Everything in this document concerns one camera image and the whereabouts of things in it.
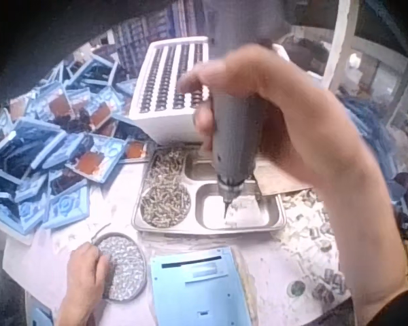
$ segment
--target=person's right hand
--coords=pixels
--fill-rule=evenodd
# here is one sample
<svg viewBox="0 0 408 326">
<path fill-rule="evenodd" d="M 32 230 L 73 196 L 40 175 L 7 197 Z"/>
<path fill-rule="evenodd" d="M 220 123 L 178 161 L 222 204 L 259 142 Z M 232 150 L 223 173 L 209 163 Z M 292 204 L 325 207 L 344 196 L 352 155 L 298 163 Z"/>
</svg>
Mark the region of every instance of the person's right hand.
<svg viewBox="0 0 408 326">
<path fill-rule="evenodd" d="M 260 150 L 297 179 L 320 187 L 371 159 L 334 95 L 273 51 L 244 46 L 225 59 L 197 65 L 178 83 L 182 92 L 202 85 L 213 94 L 258 94 L 268 100 Z M 194 117 L 198 131 L 207 136 L 207 149 L 215 128 L 212 109 L 203 103 Z"/>
<path fill-rule="evenodd" d="M 367 324 L 408 289 L 407 269 L 386 182 L 343 105 L 297 66 L 260 46 L 244 46 L 222 60 L 198 65 L 178 86 L 192 92 L 202 85 L 212 94 L 257 94 L 269 101 L 260 149 L 318 190 L 329 212 L 358 324 Z M 225 108 L 204 103 L 195 114 L 208 149 L 217 128 L 213 109 Z"/>
</svg>

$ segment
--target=hand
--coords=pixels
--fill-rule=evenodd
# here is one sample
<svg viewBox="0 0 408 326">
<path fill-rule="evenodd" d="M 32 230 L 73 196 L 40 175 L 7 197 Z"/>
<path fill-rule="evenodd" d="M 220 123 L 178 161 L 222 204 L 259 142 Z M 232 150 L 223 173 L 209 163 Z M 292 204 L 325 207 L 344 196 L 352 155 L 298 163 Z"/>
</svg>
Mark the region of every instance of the hand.
<svg viewBox="0 0 408 326">
<path fill-rule="evenodd" d="M 192 92 L 203 84 L 213 93 L 268 100 L 260 150 L 297 179 L 319 187 L 364 162 L 366 147 L 343 105 L 275 52 L 244 46 L 223 60 L 197 65 L 178 87 Z M 195 114 L 206 149 L 215 129 L 212 109 L 203 103 Z"/>
<path fill-rule="evenodd" d="M 356 319 L 367 324 L 408 289 L 406 259 L 382 173 L 343 105 L 297 66 L 260 46 L 198 65 L 178 87 L 192 92 L 203 84 L 213 94 L 257 94 L 269 102 L 260 150 L 323 199 Z M 194 117 L 207 149 L 215 130 L 213 109 L 224 108 L 203 103 Z"/>
<path fill-rule="evenodd" d="M 67 294 L 61 304 L 57 325 L 85 325 L 100 302 L 109 271 L 109 259 L 85 242 L 68 261 Z"/>
</svg>

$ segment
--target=paper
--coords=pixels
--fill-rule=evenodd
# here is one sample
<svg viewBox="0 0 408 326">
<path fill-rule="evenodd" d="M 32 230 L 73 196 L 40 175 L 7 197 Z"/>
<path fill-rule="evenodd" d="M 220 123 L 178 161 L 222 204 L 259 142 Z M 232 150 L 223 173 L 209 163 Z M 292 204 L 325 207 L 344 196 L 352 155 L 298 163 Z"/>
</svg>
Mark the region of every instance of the paper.
<svg viewBox="0 0 408 326">
<path fill-rule="evenodd" d="M 256 161 L 254 176 L 263 196 L 311 188 L 307 183 L 295 179 L 266 159 Z"/>
</svg>

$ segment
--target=stainless steel tray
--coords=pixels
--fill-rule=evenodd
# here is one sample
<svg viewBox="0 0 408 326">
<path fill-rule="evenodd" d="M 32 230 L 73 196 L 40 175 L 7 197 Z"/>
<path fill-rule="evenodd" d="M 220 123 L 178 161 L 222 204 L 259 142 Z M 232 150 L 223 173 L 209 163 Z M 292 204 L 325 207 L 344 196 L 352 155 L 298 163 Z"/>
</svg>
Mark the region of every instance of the stainless steel tray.
<svg viewBox="0 0 408 326">
<path fill-rule="evenodd" d="M 170 228 L 156 228 L 143 220 L 142 196 L 150 188 L 148 173 L 156 156 L 166 147 L 157 150 L 144 173 L 140 196 L 132 225 L 136 230 L 173 234 L 236 234 L 282 229 L 286 214 L 280 195 L 261 196 L 254 180 L 247 180 L 243 191 L 228 210 L 224 219 L 224 203 L 218 194 L 216 172 L 209 158 L 199 155 L 196 147 L 185 148 L 182 169 L 178 180 L 190 194 L 190 210 L 183 221 Z"/>
</svg>

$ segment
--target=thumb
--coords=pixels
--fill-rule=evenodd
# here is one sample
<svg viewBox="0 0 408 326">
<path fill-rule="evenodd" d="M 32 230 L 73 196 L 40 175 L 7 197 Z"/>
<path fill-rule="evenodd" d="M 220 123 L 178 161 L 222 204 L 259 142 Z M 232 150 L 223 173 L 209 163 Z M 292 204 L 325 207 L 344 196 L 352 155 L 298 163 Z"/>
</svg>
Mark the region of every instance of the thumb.
<svg viewBox="0 0 408 326">
<path fill-rule="evenodd" d="M 101 256 L 97 263 L 97 271 L 95 273 L 95 284 L 104 287 L 104 282 L 109 273 L 109 257 Z"/>
</svg>

